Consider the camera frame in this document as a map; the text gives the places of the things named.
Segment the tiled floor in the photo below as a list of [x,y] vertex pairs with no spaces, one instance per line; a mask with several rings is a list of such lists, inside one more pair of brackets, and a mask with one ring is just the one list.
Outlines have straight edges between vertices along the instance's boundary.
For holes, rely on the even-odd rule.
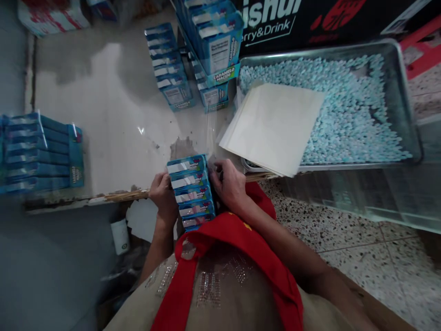
[[286,198],[278,179],[260,185],[278,221],[325,261],[418,330],[441,330],[441,271],[415,230]]

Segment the rhinestone decoration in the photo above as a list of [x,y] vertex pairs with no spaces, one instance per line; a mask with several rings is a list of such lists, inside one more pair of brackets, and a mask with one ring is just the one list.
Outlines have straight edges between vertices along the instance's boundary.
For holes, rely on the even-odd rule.
[[155,271],[153,271],[153,274],[150,275],[150,277],[148,278],[147,283],[144,286],[144,288],[151,287],[155,283],[155,281],[156,281],[156,279],[158,277],[158,274],[159,274],[159,267],[157,267],[155,269]]
[[243,254],[239,253],[230,257],[229,261],[222,268],[222,276],[225,277],[232,270],[238,283],[242,285],[248,279],[252,269],[253,264]]
[[221,281],[217,272],[199,274],[199,293],[196,307],[221,307]]
[[185,238],[184,242],[182,243],[181,258],[184,260],[191,260],[195,252],[196,247],[190,241],[188,241],[187,238]]
[[164,273],[164,277],[161,280],[161,284],[159,285],[159,288],[156,291],[157,297],[164,297],[167,289],[169,288],[171,280],[173,279],[177,266],[178,266],[178,262],[175,262],[167,266]]
[[158,278],[159,272],[160,270],[167,264],[167,260],[164,260],[164,262],[162,262],[160,265],[158,265],[158,267],[155,269],[155,271],[153,271],[153,273],[150,275],[150,277],[148,277],[147,283],[144,286],[145,288],[149,288],[151,287],[156,279]]

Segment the stack of candy boxes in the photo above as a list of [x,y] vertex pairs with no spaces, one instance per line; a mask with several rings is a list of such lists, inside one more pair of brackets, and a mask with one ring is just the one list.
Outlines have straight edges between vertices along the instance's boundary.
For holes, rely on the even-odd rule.
[[211,113],[228,106],[228,82],[209,87],[207,80],[201,71],[199,63],[194,60],[193,55],[188,53],[192,65],[194,77],[198,86],[199,94],[206,113]]
[[164,23],[145,29],[144,34],[158,89],[164,95],[171,110],[179,111],[193,107],[195,101],[171,24]]
[[80,128],[39,113],[0,119],[0,193],[84,185]]
[[241,15],[230,0],[174,0],[174,5],[205,110],[221,109],[228,103],[228,80],[239,74]]
[[186,232],[197,230],[215,217],[205,155],[195,155],[167,163],[171,186],[179,205]]

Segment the red logo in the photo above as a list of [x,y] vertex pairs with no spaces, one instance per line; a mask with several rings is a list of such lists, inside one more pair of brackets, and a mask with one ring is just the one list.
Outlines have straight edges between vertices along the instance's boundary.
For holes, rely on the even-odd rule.
[[[334,31],[342,27],[358,13],[365,2],[366,0],[338,0],[323,20],[323,30]],[[316,18],[311,25],[311,30],[315,30],[321,21],[322,15]]]
[[74,137],[73,142],[74,143],[80,143],[83,141],[83,135],[81,133],[77,132],[77,135]]

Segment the red scarf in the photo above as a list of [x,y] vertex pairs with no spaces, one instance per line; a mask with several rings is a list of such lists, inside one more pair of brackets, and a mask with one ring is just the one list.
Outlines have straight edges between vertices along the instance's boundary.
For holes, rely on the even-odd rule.
[[[259,185],[248,183],[246,188],[247,194],[275,219],[274,206]],[[181,257],[185,239],[195,247],[192,257],[188,252]],[[255,230],[227,212],[203,224],[198,231],[185,233],[176,243],[178,266],[151,330],[185,330],[198,260],[216,241],[237,247],[257,264],[272,288],[285,330],[303,330],[303,305],[294,277]]]

